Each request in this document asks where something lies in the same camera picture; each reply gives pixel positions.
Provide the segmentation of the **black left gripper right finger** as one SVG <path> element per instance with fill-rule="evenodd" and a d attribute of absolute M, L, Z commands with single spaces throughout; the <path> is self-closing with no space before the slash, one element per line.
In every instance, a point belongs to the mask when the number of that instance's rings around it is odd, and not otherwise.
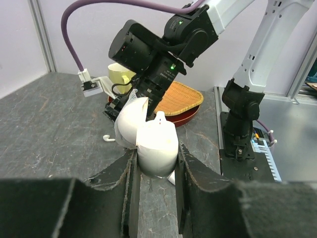
<path fill-rule="evenodd" d="M 185 238 L 314 238 L 315 182 L 244 182 L 214 172 L 179 145 L 178 232 Z"/>

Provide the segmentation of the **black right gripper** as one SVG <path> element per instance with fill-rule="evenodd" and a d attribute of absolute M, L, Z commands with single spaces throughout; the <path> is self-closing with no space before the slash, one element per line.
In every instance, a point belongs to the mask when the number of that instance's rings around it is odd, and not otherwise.
<path fill-rule="evenodd" d="M 187 74 L 183 62 L 173 56 L 156 56 L 144 72 L 137 73 L 132 78 L 137 97 L 148 98 L 148 118 L 152 116 L 178 73 Z"/>

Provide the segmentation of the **white earbud charging case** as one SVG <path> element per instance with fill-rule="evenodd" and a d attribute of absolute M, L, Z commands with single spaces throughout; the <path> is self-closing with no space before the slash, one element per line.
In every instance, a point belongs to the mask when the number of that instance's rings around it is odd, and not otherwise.
<path fill-rule="evenodd" d="M 150 178 L 165 179 L 175 169 L 179 141 L 174 123 L 163 111 L 146 121 L 149 99 L 129 99 L 114 123 L 115 140 L 127 149 L 137 150 L 141 172 Z"/>

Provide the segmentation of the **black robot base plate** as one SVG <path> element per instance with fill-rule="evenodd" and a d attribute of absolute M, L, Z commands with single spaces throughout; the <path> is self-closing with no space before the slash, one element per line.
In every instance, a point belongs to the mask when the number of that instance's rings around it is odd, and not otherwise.
<path fill-rule="evenodd" d="M 220 171 L 228 179 L 276 182 L 262 153 L 253 151 L 251 140 L 255 138 L 253 124 L 243 123 L 236 127 L 229 112 L 220 113 L 221 142 Z"/>

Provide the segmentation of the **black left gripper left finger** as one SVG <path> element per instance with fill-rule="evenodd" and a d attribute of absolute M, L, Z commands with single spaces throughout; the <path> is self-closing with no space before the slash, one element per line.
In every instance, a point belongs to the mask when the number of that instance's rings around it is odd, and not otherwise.
<path fill-rule="evenodd" d="M 77 178 L 0 181 L 3 238 L 135 238 L 140 170 L 128 150 L 85 181 Z"/>

